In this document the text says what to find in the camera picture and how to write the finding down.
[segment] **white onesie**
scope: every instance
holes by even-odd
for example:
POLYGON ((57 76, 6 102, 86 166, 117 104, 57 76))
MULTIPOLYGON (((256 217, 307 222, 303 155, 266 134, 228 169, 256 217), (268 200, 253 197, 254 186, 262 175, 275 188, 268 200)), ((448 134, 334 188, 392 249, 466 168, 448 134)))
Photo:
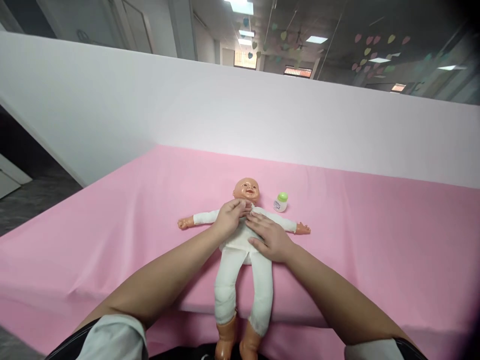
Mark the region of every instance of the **white onesie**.
MULTIPOLYGON (((195 214, 193 215, 193 223, 195 225, 213 224, 217 219, 217 216, 219 215, 219 211, 220 210, 214 210, 211 212, 201 212, 201 213, 195 214)), ((278 214, 265 211, 259 206, 253 206, 252 204, 251 211, 253 211, 254 213, 265 215, 270 220, 273 220, 274 222, 279 224, 285 231, 295 233, 295 231, 297 230, 296 222, 285 219, 278 214)), ((224 248, 231 248, 231 249, 244 250, 249 254, 258 253, 258 250, 252 244, 249 243, 249 238, 257 238, 261 241, 263 241, 263 239, 260 236, 258 236, 258 234, 255 231, 253 231, 251 228, 245 225, 245 220, 246 220, 246 217, 242 217, 240 219, 240 221, 238 222, 238 227, 236 228, 235 232, 228 238, 227 241, 225 241, 220 246, 220 251, 223 252, 224 248)), ((244 264, 245 265, 251 264, 250 256, 247 256, 245 258, 244 264)))
MULTIPOLYGON (((270 213, 252 205, 255 213, 263 214, 279 224, 285 231, 295 233, 297 223, 284 219, 280 215, 270 213)), ((202 212, 193 215, 193 223, 212 224, 217 219, 219 210, 202 212)), ((248 320, 257 334, 267 333, 272 313, 274 298, 274 282, 272 278, 272 262, 264 257, 249 243, 249 238, 263 239, 247 225, 243 217, 238 222, 235 232, 220 246, 221 260, 215 280, 215 319, 218 324, 228 323, 235 315, 237 294, 235 284, 242 264, 251 265, 253 273, 254 297, 248 320)))

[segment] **doll face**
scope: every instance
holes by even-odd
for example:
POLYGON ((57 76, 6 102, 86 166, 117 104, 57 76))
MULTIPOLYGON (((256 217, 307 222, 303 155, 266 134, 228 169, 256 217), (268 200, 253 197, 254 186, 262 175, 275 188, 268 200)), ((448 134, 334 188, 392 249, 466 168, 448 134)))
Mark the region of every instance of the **doll face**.
POLYGON ((236 183, 232 195, 235 199, 247 199, 256 204, 260 198, 259 183, 250 177, 243 178, 236 183))

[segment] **green bottle cap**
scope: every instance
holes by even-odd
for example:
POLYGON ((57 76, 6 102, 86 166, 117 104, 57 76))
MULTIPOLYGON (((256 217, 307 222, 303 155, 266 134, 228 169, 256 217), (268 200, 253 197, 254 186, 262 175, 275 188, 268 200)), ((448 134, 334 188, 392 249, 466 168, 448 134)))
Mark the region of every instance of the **green bottle cap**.
POLYGON ((289 195, 286 192, 281 192, 278 194, 277 199, 279 202, 286 203, 289 199, 289 195))

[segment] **human hand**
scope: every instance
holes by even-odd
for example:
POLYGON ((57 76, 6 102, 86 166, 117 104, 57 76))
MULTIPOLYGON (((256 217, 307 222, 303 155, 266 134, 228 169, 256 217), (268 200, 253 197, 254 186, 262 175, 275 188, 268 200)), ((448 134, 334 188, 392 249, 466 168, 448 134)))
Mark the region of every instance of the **human hand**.
POLYGON ((246 216, 245 224, 263 238, 263 242, 255 237, 248 239, 260 254, 274 262, 287 261, 295 244, 279 224, 256 212, 246 216))
POLYGON ((310 234, 310 228, 307 225, 303 225, 301 222, 299 222, 296 225, 295 234, 297 235, 310 234))
POLYGON ((183 219, 178 220, 176 224, 178 225, 178 228, 182 230, 193 228, 195 226, 194 217, 193 216, 185 217, 183 219))
POLYGON ((252 203, 245 199, 233 199, 223 204, 211 226, 223 239, 228 238, 239 226, 239 219, 252 211, 252 203))

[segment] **doll leg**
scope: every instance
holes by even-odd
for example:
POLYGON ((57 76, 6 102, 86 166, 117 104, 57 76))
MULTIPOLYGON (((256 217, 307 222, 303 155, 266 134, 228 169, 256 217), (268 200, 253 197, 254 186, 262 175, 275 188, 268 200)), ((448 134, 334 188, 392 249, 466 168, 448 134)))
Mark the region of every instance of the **doll leg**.
POLYGON ((251 253, 250 259, 255 295, 245 335, 240 342, 242 360, 258 360, 259 346, 269 328, 274 299, 272 262, 259 252, 251 253))
POLYGON ((230 360, 232 355, 237 329, 235 283, 247 255, 247 251, 228 247, 224 248, 221 254, 220 268, 215 280, 215 319, 218 329, 215 360, 230 360))
POLYGON ((274 299, 272 262, 259 252, 251 253, 250 259, 255 295, 248 320, 255 332, 263 337, 269 328, 274 299))
POLYGON ((217 324, 228 323, 235 315, 237 292, 235 283, 247 257, 244 250, 225 247, 215 280, 215 319, 217 324))

